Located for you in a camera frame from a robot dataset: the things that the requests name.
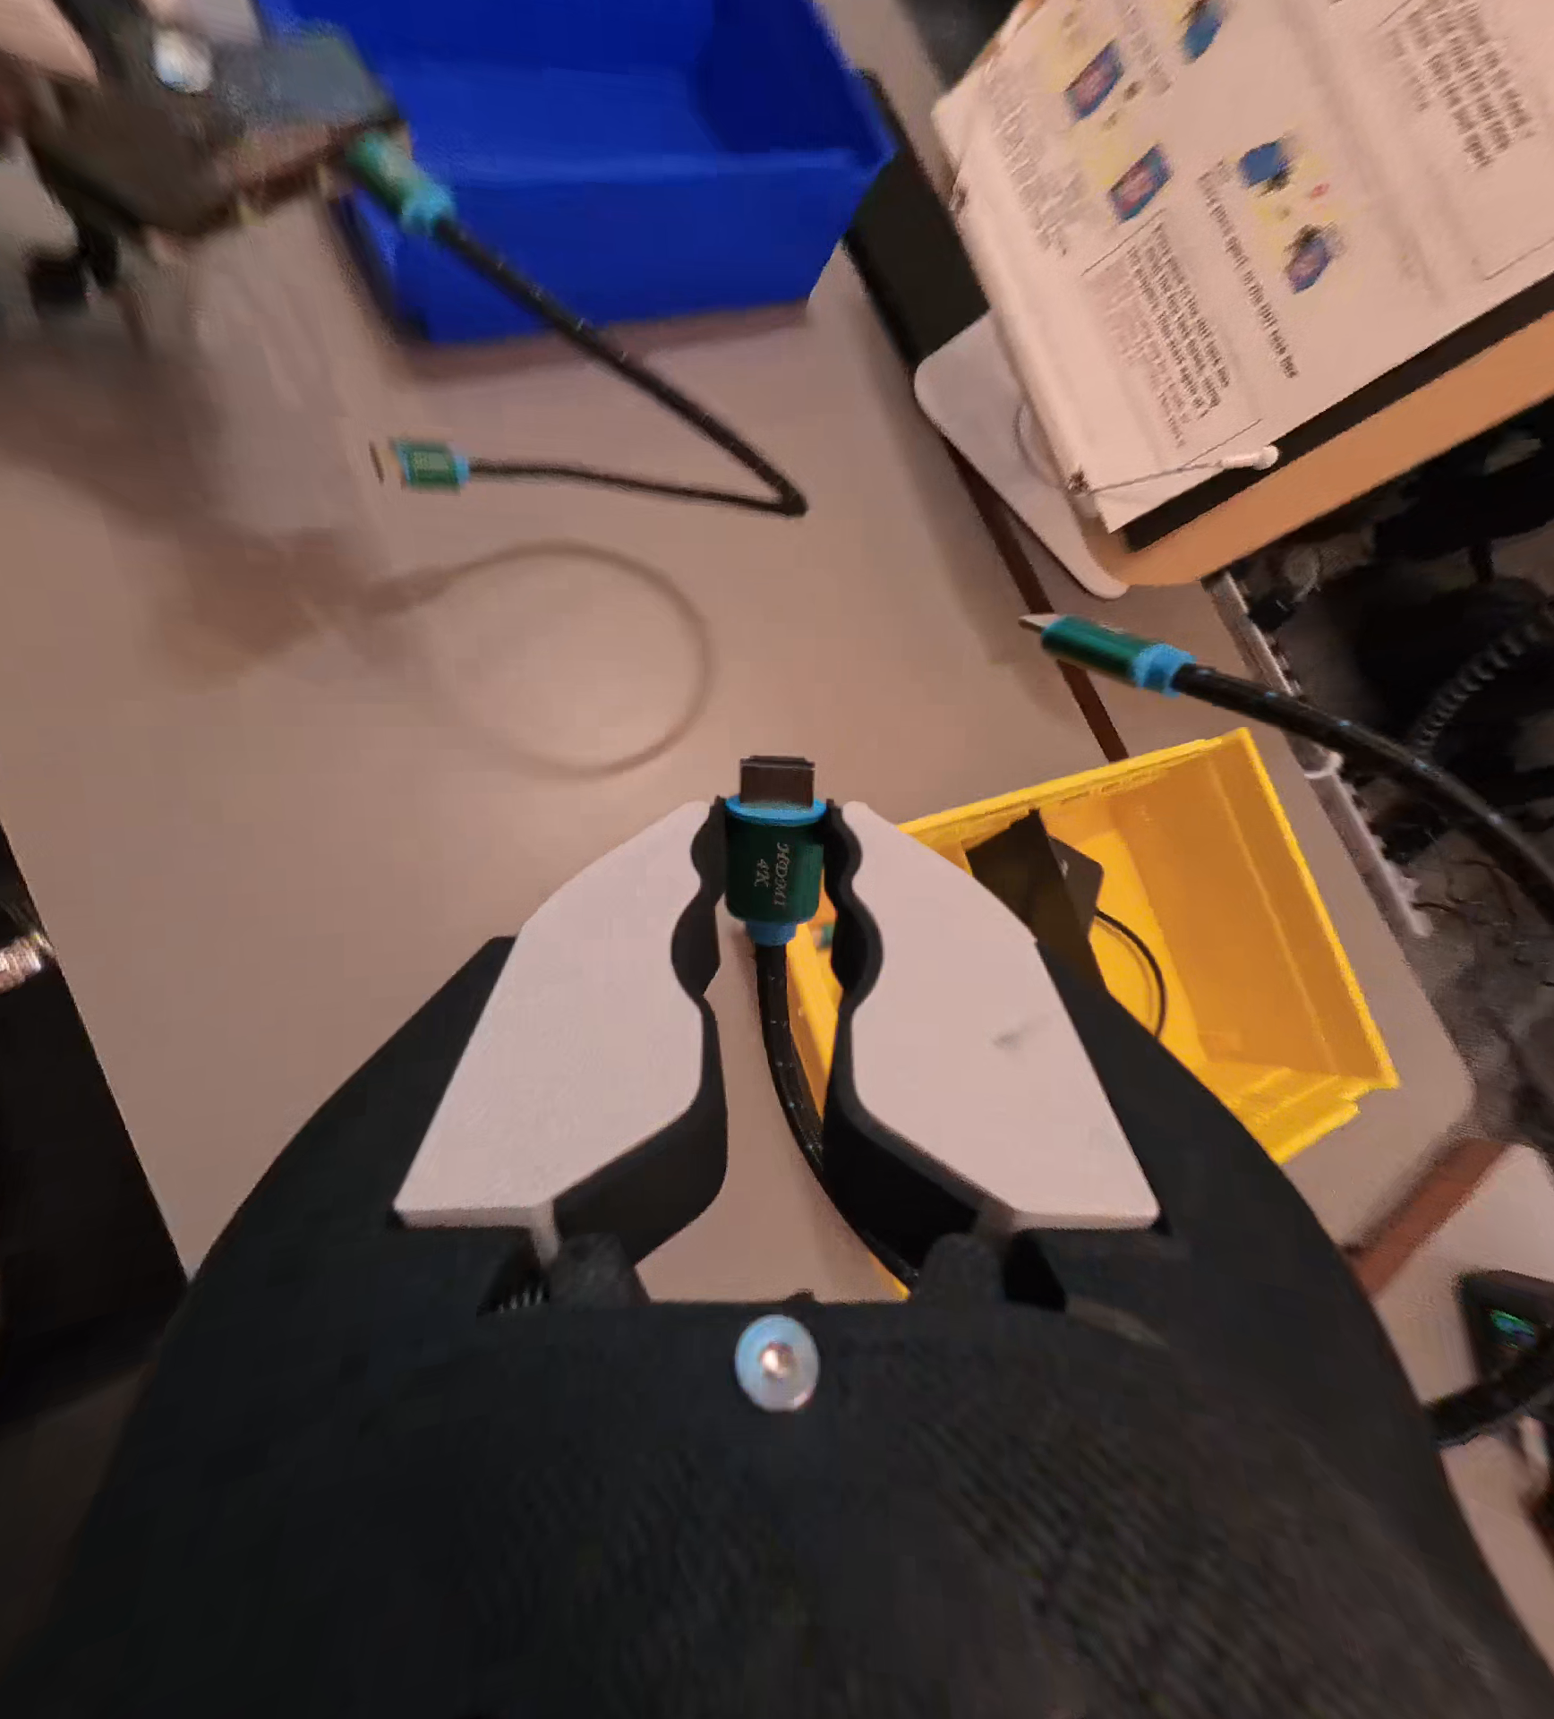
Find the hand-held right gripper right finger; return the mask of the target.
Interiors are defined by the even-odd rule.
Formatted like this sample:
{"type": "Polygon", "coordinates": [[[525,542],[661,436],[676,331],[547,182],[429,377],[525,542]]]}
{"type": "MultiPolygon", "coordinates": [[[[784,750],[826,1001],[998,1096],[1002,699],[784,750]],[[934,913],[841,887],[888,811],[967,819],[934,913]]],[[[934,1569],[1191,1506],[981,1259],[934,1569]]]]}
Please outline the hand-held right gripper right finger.
{"type": "Polygon", "coordinates": [[[847,1168],[904,1170],[892,1231],[940,1194],[995,1233],[1134,1233],[1160,1198],[1040,938],[873,805],[835,811],[828,1123],[847,1168]]]}

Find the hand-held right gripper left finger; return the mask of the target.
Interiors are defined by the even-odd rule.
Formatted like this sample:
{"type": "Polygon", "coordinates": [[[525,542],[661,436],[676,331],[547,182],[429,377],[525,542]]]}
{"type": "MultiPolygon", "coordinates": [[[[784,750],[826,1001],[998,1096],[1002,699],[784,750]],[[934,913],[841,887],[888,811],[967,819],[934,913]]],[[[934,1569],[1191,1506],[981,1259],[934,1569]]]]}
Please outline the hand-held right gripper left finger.
{"type": "Polygon", "coordinates": [[[613,1237],[657,1253],[723,1188],[723,809],[680,805],[531,913],[393,1210],[409,1229],[513,1229],[541,1259],[613,1237]]]}

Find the black braided cable green plug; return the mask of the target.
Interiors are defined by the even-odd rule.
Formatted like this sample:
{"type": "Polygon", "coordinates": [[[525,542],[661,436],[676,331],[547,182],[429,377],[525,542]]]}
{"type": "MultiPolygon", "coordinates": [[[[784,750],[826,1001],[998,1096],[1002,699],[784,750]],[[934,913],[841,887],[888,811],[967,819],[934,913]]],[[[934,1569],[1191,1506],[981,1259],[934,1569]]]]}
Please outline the black braided cable green plug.
{"type": "MultiPolygon", "coordinates": [[[[1262,720],[1358,762],[1401,785],[1413,799],[1464,827],[1494,866],[1554,931],[1554,864],[1488,799],[1444,770],[1431,752],[1340,718],[1301,697],[1201,663],[1181,648],[1075,614],[1026,614],[1042,650],[1134,689],[1191,697],[1262,720]]],[[[818,911],[824,887],[828,805],[725,803],[725,901],[749,938],[784,950],[818,911]]],[[[1533,1347],[1474,1384],[1435,1400],[1427,1414],[1437,1447],[1458,1447],[1531,1414],[1554,1398],[1554,1322],[1533,1347]]]]}
{"type": "Polygon", "coordinates": [[[462,453],[452,443],[393,438],[387,443],[395,481],[403,489],[454,493],[472,483],[531,481],[594,485],[625,494],[710,504],[761,516],[802,518],[808,514],[804,491],[767,455],[718,418],[698,398],[674,386],[664,375],[615,343],[604,329],[568,308],[549,288],[523,274],[501,253],[482,243],[464,223],[458,204],[444,182],[429,174],[413,159],[407,143],[391,131],[368,131],[356,137],[342,157],[348,176],[395,219],[411,237],[454,255],[466,269],[529,312],[549,331],[576,353],[615,373],[639,394],[657,402],[694,434],[714,443],[743,471],[757,477],[763,493],[741,493],[716,485],[686,485],[641,475],[623,475],[582,463],[556,461],[486,461],[462,453]]]}

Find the black adapter hub with cable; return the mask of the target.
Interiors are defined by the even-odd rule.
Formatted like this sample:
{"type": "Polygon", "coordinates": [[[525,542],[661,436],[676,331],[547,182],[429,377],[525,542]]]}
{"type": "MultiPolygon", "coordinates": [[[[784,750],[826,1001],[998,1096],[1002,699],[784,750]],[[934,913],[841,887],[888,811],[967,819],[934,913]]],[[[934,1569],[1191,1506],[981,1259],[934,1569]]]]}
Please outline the black adapter hub with cable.
{"type": "Polygon", "coordinates": [[[50,96],[26,147],[79,225],[203,241],[307,196],[393,98],[332,29],[215,39],[154,3],[61,3],[97,66],[50,96]]]}

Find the grey desk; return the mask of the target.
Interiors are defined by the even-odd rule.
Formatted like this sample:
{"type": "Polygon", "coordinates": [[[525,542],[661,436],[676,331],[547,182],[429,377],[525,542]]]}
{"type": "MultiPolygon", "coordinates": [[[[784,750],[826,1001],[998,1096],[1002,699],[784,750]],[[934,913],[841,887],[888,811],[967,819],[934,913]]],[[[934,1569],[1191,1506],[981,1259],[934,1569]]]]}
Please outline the grey desk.
{"type": "Polygon", "coordinates": [[[59,217],[0,159],[0,821],[187,1267],[490,937],[745,754],[902,823],[1230,732],[1077,691],[859,272],[619,331],[810,496],[423,494],[450,439],[729,485],[549,337],[409,349],[315,204],[144,282],[144,335],[22,282],[59,217]]]}

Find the yellow plastic bin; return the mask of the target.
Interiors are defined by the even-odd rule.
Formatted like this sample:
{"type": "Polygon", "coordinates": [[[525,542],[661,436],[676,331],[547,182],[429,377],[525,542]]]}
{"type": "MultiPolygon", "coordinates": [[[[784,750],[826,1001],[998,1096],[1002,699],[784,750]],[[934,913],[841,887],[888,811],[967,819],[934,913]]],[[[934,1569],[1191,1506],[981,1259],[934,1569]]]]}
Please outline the yellow plastic bin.
{"type": "MultiPolygon", "coordinates": [[[[1091,976],[1226,1105],[1277,1164],[1397,1086],[1393,1060],[1254,738],[1140,754],[894,823],[969,870],[969,850],[1040,815],[1097,862],[1118,931],[1089,933],[1091,976]]],[[[833,909],[788,948],[796,1041],[831,1070],[833,909]]]]}

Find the person's black trousers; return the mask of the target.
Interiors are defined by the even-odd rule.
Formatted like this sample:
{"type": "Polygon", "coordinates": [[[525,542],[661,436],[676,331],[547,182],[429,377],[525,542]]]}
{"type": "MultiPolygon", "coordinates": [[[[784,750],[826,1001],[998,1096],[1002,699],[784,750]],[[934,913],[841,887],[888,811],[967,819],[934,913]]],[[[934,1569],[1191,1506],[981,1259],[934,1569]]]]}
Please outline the person's black trousers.
{"type": "MultiPolygon", "coordinates": [[[[0,823],[0,944],[24,931],[46,929],[0,823]]],[[[185,1286],[55,954],[0,999],[0,1437],[144,1363],[185,1286]]]]}

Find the blue plastic bin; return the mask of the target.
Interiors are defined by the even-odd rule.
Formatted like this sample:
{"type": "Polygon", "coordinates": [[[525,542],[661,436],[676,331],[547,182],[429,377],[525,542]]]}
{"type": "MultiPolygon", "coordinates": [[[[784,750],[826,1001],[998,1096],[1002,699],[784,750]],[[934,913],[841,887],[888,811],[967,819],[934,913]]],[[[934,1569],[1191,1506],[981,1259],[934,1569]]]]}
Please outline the blue plastic bin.
{"type": "Polygon", "coordinates": [[[892,157],[808,1],[274,1],[346,33],[470,231],[590,322],[810,298],[892,157]]]}

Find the white stand base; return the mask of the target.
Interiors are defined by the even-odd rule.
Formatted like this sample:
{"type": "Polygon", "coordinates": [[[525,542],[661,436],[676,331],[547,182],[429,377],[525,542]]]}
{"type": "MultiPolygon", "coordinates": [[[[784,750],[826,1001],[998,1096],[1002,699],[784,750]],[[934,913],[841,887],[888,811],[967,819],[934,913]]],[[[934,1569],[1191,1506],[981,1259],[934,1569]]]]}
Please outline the white stand base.
{"type": "Polygon", "coordinates": [[[1065,585],[1105,603],[1130,595],[1089,544],[1083,512],[1067,493],[995,312],[981,312],[920,359],[914,392],[930,424],[1040,548],[1052,608],[1067,605],[1065,585]]]}

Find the wooden document board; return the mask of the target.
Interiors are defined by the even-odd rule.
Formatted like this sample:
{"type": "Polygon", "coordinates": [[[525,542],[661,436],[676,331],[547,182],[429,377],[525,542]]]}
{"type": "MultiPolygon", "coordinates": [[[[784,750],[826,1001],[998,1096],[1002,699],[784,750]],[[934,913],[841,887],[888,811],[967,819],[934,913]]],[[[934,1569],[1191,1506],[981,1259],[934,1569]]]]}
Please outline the wooden document board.
{"type": "Polygon", "coordinates": [[[1169,530],[1085,540],[1134,587],[1197,583],[1554,396],[1554,274],[1281,439],[1279,465],[1199,485],[1169,530]]]}

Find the printed instruction sheet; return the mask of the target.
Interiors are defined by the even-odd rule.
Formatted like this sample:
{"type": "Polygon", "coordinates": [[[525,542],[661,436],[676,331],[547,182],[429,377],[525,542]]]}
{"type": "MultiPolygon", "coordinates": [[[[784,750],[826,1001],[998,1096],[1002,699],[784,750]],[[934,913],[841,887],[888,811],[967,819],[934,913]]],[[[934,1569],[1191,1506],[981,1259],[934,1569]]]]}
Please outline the printed instruction sheet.
{"type": "Polygon", "coordinates": [[[1018,3],[934,127],[1067,496],[1130,546],[1554,286],[1554,1],[1018,3]]]}

